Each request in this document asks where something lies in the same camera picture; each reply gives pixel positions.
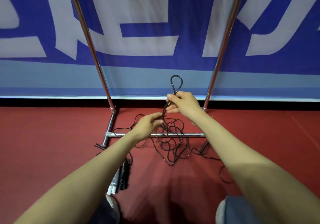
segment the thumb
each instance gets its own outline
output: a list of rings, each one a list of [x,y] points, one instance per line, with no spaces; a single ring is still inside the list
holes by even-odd
[[[177,106],[179,106],[179,103],[180,103],[180,98],[178,98],[177,96],[175,96],[174,94],[168,94],[167,95],[168,99],[170,101],[172,101],[174,104],[176,104]]]
[[[163,123],[163,120],[162,119],[158,119],[158,120],[153,121],[152,126],[154,128],[156,128],[156,127],[160,126],[162,123]]]

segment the person's left arm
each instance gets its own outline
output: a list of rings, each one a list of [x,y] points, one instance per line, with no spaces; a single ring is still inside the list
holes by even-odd
[[[133,130],[52,187],[15,224],[87,223],[129,151],[162,124],[157,120],[161,115],[141,118]]]

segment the vertical metal pole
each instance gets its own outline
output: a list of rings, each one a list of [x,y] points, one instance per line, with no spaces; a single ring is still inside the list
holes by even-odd
[[[74,8],[75,8],[75,11],[76,11],[76,13],[78,15],[78,18],[79,18],[83,33],[84,33],[85,38],[87,40],[88,47],[90,48],[90,52],[92,54],[92,57],[93,57],[93,60],[94,60],[94,64],[96,65],[96,68],[97,68],[97,71],[98,71],[102,86],[103,86],[104,91],[106,93],[106,97],[108,99],[108,102],[109,102],[109,105],[110,105],[110,109],[111,109],[112,113],[114,114],[116,112],[115,111],[115,107],[113,105],[113,102],[112,102],[112,99],[111,99],[111,96],[110,96],[110,92],[109,92],[109,89],[108,89],[108,86],[107,86],[107,83],[106,83],[106,79],[105,79],[105,77],[103,75],[102,68],[101,68],[101,65],[100,65],[99,60],[98,60],[96,49],[94,48],[94,43],[92,41],[92,38],[91,38],[91,35],[90,35],[90,32],[89,32],[89,28],[87,26],[85,17],[83,16],[79,0],[72,0],[72,2],[73,2],[73,5],[74,5]]]
[[[221,65],[221,62],[222,62],[223,54],[224,54],[224,52],[226,50],[226,47],[227,47],[227,44],[228,44],[229,35],[230,35],[230,32],[231,32],[232,26],[233,26],[233,24],[235,22],[235,19],[236,19],[238,10],[239,10],[240,2],[241,2],[241,0],[234,0],[233,6],[232,6],[232,9],[231,9],[231,12],[230,12],[230,16],[229,16],[229,19],[228,19],[228,23],[226,25],[226,30],[225,30],[224,35],[223,35],[221,47],[220,47],[220,50],[219,50],[219,53],[218,53],[217,62],[216,62],[216,65],[215,65],[213,73],[212,73],[212,77],[211,77],[210,85],[209,85],[209,88],[208,88],[207,96],[206,96],[205,101],[204,101],[205,103],[204,103],[204,105],[202,107],[203,110],[206,110],[207,107],[208,107],[208,103],[209,103],[209,100],[210,100],[212,89],[214,88],[214,83],[216,81],[216,78],[217,78],[217,75],[218,75],[218,72],[219,72],[219,68],[220,68],[220,65]]]

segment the hand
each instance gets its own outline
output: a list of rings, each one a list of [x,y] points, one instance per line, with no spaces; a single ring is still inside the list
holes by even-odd
[[[153,113],[142,117],[130,133],[134,134],[138,142],[145,140],[163,123],[162,119],[158,119],[161,116],[162,113]]]
[[[173,94],[167,95],[167,101],[171,101],[171,105],[166,108],[167,113],[180,112],[191,121],[194,120],[199,113],[203,113],[197,99],[191,92],[177,92],[176,96]]]

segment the blue and white banner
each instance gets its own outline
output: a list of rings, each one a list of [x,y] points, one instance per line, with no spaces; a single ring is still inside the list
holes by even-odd
[[[79,0],[113,98],[205,96],[234,0]],[[242,0],[214,99],[320,99],[320,0]],[[0,96],[97,97],[71,0],[0,0]]]

